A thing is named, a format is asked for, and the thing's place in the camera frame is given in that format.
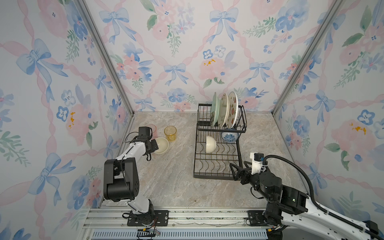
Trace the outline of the yellow glass cup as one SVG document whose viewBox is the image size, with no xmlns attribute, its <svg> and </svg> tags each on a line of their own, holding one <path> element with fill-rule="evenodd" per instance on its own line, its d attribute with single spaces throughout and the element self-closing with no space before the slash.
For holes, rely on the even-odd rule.
<svg viewBox="0 0 384 240">
<path fill-rule="evenodd" d="M 174 126 L 167 126 L 164 129 L 164 134 L 169 142 L 174 142 L 177 138 L 177 128 Z"/>
</svg>

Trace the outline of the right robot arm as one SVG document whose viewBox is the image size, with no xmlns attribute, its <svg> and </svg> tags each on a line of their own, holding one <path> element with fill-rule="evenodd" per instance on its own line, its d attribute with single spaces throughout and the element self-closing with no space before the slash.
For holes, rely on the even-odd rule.
<svg viewBox="0 0 384 240">
<path fill-rule="evenodd" d="M 252 168 L 230 165 L 234 180 L 249 184 L 267 201 L 263 216 L 271 233 L 293 227 L 326 240 L 379 240 L 372 221 L 358 221 L 333 213 L 311 199 L 309 194 L 285 186 L 268 168 L 252 173 Z"/>
</svg>

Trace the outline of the white blue floral bowl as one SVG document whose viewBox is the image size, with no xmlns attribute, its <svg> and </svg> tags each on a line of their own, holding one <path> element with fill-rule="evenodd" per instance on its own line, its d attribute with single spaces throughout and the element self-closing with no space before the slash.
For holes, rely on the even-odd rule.
<svg viewBox="0 0 384 240">
<path fill-rule="evenodd" d="M 226 143 L 235 143 L 240 137 L 240 133 L 235 132 L 232 129 L 225 129 L 224 132 L 221 132 L 221 138 Z"/>
</svg>

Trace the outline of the black wire dish rack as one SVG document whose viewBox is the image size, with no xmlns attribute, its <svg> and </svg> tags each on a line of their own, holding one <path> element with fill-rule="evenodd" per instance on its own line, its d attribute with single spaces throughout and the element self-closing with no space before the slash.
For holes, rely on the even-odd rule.
<svg viewBox="0 0 384 240">
<path fill-rule="evenodd" d="M 193 177 L 197 179 L 232 180 L 231 164 L 242 166 L 240 136 L 246 132 L 247 118 L 238 107 L 234 128 L 211 126 L 211 104 L 198 105 Z"/>
</svg>

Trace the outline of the pink glass cup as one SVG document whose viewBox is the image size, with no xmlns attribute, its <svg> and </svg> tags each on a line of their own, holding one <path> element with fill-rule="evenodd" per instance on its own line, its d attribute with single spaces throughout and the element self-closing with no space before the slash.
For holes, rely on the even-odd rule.
<svg viewBox="0 0 384 240">
<path fill-rule="evenodd" d="M 157 132 L 157 127 L 153 124 L 149 124 L 148 125 L 149 128 L 151 128 L 151 131 L 152 131 L 152 140 L 153 139 L 156 139 L 158 137 L 158 132 Z"/>
</svg>

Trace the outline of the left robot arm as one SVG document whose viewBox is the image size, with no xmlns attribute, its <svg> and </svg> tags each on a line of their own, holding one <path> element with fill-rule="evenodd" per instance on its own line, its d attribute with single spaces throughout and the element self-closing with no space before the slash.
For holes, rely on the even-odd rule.
<svg viewBox="0 0 384 240">
<path fill-rule="evenodd" d="M 152 139 L 153 131 L 150 127 L 139 127 L 137 134 L 120 156 L 104 163 L 103 194 L 106 200 L 115 203 L 126 201 L 131 208 L 128 219 L 149 226 L 155 223 L 155 210 L 151 200 L 139 193 L 137 161 L 142 156 L 148 162 L 151 161 L 152 153 L 159 147 L 156 140 Z"/>
</svg>

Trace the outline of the cream ribbed bowl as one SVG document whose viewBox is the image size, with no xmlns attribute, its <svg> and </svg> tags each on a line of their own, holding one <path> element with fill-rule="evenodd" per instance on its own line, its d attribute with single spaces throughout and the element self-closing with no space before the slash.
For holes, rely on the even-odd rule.
<svg viewBox="0 0 384 240">
<path fill-rule="evenodd" d="M 217 141 L 211 136 L 206 136 L 206 153 L 211 154 L 216 151 L 216 148 Z"/>
</svg>

